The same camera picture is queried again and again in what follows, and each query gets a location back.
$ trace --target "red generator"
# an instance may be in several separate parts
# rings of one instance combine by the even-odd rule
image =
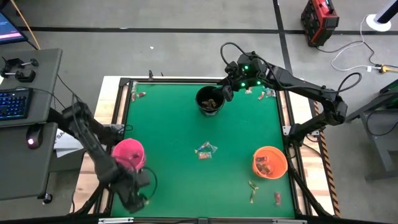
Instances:
[[[301,14],[308,46],[323,46],[338,26],[339,17],[331,0],[308,0]]]

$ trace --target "monitor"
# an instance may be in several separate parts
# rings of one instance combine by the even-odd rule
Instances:
[[[0,45],[27,41],[27,37],[0,12]]]

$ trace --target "green table surface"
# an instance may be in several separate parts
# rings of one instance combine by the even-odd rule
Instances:
[[[294,217],[289,177],[262,179],[252,171],[254,152],[262,146],[281,150],[282,133],[276,98],[258,100],[235,93],[214,117],[203,116],[195,95],[204,85],[139,84],[145,97],[130,103],[126,124],[134,127],[125,138],[137,139],[146,152],[146,166],[158,178],[158,188],[148,205],[130,214],[117,195],[112,217]],[[204,142],[217,146],[212,159],[198,159],[194,150]],[[259,189],[249,203],[249,180]],[[147,196],[151,184],[141,189]],[[282,204],[275,205],[280,192]]]

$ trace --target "gray floor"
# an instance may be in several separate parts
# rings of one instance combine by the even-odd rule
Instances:
[[[214,29],[276,29],[271,0],[61,0],[17,1],[32,26],[60,27],[150,27],[150,28],[214,28]],[[285,29],[301,29],[299,17],[305,0],[280,0]],[[377,12],[388,0],[333,1],[341,17],[338,30],[359,30],[359,23],[368,13]],[[10,7],[6,12],[14,16]],[[398,17],[392,30],[398,30]],[[284,66],[278,34],[156,34],[156,33],[71,33],[36,32],[42,48],[63,49],[60,76],[94,111],[102,78],[106,75],[213,76],[224,75],[219,46],[233,41],[247,51],[255,50],[271,63]],[[318,85],[337,88],[350,72],[337,72],[330,66],[336,54],[311,49],[302,35],[287,35],[287,46],[294,75]],[[374,61],[398,64],[396,36],[367,35],[366,42],[375,50]],[[334,35],[324,49],[334,50],[359,40],[359,36]],[[0,47],[0,52],[30,49],[27,44]],[[239,52],[226,49],[226,57],[236,60]],[[368,64],[370,51],[361,46],[347,50],[336,62],[340,67]],[[342,93],[352,112],[367,103],[375,93],[398,78],[396,73],[378,74],[363,69],[362,82]],[[70,94],[57,86],[56,95],[69,104]],[[364,176],[378,169],[379,161],[359,120],[351,124],[327,127],[326,141],[335,177],[343,217],[396,223],[398,179],[366,182]],[[75,180],[68,174],[57,179],[70,185],[55,184],[60,197],[51,210],[43,209],[34,200],[0,202],[1,219],[62,215],[68,212]]]

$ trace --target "wooden board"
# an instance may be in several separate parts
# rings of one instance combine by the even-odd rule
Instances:
[[[112,121],[120,78],[122,77],[104,77],[103,79],[103,84],[101,87],[101,92],[99,94],[95,112],[95,119],[97,119],[100,123],[110,124]],[[127,87],[123,89],[121,102],[125,102],[126,95]],[[310,105],[307,98],[296,95],[294,93],[290,93],[290,100],[292,104],[294,120],[296,123],[303,123],[312,117]],[[285,96],[283,93],[281,93],[281,102],[282,109],[284,111],[285,123],[286,125],[290,125],[289,117],[287,116]],[[123,109],[124,104],[121,103],[118,113],[118,124],[121,123],[121,115],[123,113]],[[316,149],[317,151],[320,150],[318,147],[318,143],[311,142],[308,139],[304,140],[304,143]],[[292,149],[290,149],[290,151],[291,155],[294,155],[294,151]],[[311,149],[308,149],[305,146],[300,148],[300,152],[302,155],[304,173],[308,188],[311,190],[312,194],[314,194],[315,198],[317,198],[318,202],[323,206],[323,208],[327,212],[334,214],[328,183],[326,181],[326,175],[323,169],[322,159],[316,152],[313,152]],[[88,155],[85,155],[74,196],[76,210],[81,208],[81,206],[90,197],[91,193],[94,191],[97,185],[98,179],[96,178],[94,173],[93,161],[91,161]],[[304,213],[303,195],[297,184],[296,189],[299,199],[299,206],[302,213]],[[105,203],[106,197],[103,199],[101,211],[103,211]]]

